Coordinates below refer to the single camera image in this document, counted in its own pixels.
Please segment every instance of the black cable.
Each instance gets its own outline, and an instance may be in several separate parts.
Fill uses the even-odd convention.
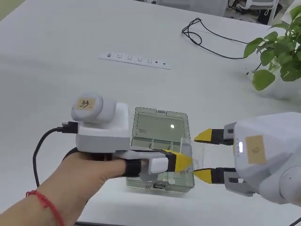
[[[301,218],[297,219],[296,221],[294,221],[293,223],[291,223],[289,226],[295,226],[296,224],[301,222]]]
[[[202,20],[201,20],[200,18],[195,18],[195,19],[192,20],[186,27],[184,27],[184,28],[182,29],[182,34],[185,34],[186,37],[188,37],[188,38],[190,39],[190,41],[192,41],[193,44],[198,45],[198,46],[200,46],[201,48],[203,48],[203,49],[205,49],[205,50],[207,50],[207,51],[209,51],[209,52],[211,52],[211,53],[213,53],[213,54],[216,54],[216,55],[218,55],[218,56],[220,56],[220,57],[223,57],[223,58],[233,59],[233,60],[242,60],[242,59],[245,59],[245,57],[229,57],[229,56],[224,56],[224,55],[222,55],[222,54],[216,53],[216,52],[214,52],[214,51],[212,51],[212,50],[210,50],[210,49],[208,49],[208,48],[202,46],[202,45],[201,45],[202,42],[203,42],[202,37],[201,37],[199,34],[195,33],[195,32],[189,31],[189,28],[190,28],[192,25],[196,24],[196,23],[201,23],[202,26],[203,26],[207,31],[209,31],[210,33],[212,33],[212,34],[214,34],[214,35],[216,35],[216,36],[218,36],[218,37],[221,37],[221,38],[227,39],[227,40],[231,40],[231,41],[240,42],[240,43],[243,43],[243,44],[248,44],[247,42],[244,42],[244,41],[239,41],[239,40],[236,40],[236,39],[227,38],[227,37],[221,36],[221,35],[219,35],[219,34],[217,34],[217,33],[214,33],[213,31],[209,30],[209,29],[203,24],[203,22],[202,22]],[[191,34],[195,34],[196,36],[198,36],[199,39],[200,39],[200,42],[197,43],[193,38],[191,38],[191,37],[190,37]]]
[[[36,180],[37,187],[39,187],[39,185],[40,185],[38,171],[37,171],[37,155],[38,155],[39,149],[41,148],[41,145],[44,142],[44,140],[46,139],[46,137],[48,137],[50,134],[52,134],[54,132],[77,134],[77,132],[78,132],[78,122],[76,122],[76,121],[63,122],[62,127],[56,127],[56,128],[53,128],[53,129],[47,131],[42,136],[40,141],[38,142],[36,150],[34,150],[34,153],[33,153],[33,156],[32,156],[33,173],[34,173],[34,178]]]
[[[261,63],[258,65],[258,67],[256,67],[255,71],[257,71],[257,69],[261,66]]]
[[[48,137],[51,133],[54,133],[54,132],[62,132],[62,129],[63,129],[62,127],[57,127],[57,128],[53,128],[53,129],[50,129],[49,131],[47,131],[40,139],[40,141],[36,147],[36,150],[34,150],[33,157],[32,157],[32,165],[33,165],[33,173],[34,173],[34,178],[36,180],[37,187],[39,187],[39,185],[40,185],[38,171],[37,171],[37,155],[38,155],[39,149],[41,148],[41,145],[44,142],[44,140],[46,139],[46,137]]]

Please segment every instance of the electrical outlet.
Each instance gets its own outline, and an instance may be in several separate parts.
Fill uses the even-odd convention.
[[[99,59],[112,60],[128,64],[142,65],[147,67],[157,67],[162,69],[171,69],[170,66],[162,60],[143,58],[138,56],[130,56],[129,54],[121,53],[101,53],[98,55]]]

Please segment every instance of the white table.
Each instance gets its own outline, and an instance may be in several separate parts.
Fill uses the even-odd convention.
[[[26,0],[0,23],[0,212],[35,188],[33,150],[44,132],[71,119],[74,98],[97,91],[136,106],[185,112],[194,137],[206,128],[269,113],[300,111],[261,98],[245,73],[258,65],[209,54],[181,35],[195,17],[209,29],[249,41],[267,27],[131,0]],[[200,32],[204,45],[239,57],[243,45]],[[171,70],[97,59],[100,52],[160,57]],[[45,180],[75,146],[74,135],[51,135],[38,155]],[[230,147],[207,146],[205,167],[233,167]],[[80,221],[128,226],[286,226],[300,209],[256,195],[246,198],[196,179],[181,197],[135,192],[123,178],[89,202]]]

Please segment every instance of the yellow tape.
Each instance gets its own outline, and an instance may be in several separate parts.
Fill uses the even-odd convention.
[[[201,132],[199,135],[197,135],[194,138],[194,141],[211,141],[211,136],[212,136],[212,129],[207,129],[203,132]]]
[[[181,154],[179,152],[174,152],[171,150],[163,150],[165,152],[173,153],[176,155],[175,160],[175,172],[181,172],[183,170],[186,170],[191,164],[192,164],[192,158],[188,157],[184,154]]]
[[[200,180],[212,184],[211,169],[200,169],[193,172]]]

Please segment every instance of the robotic arm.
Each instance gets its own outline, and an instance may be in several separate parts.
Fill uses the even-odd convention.
[[[260,116],[208,129],[196,142],[233,145],[235,168],[200,169],[200,179],[278,204],[301,205],[301,114]]]

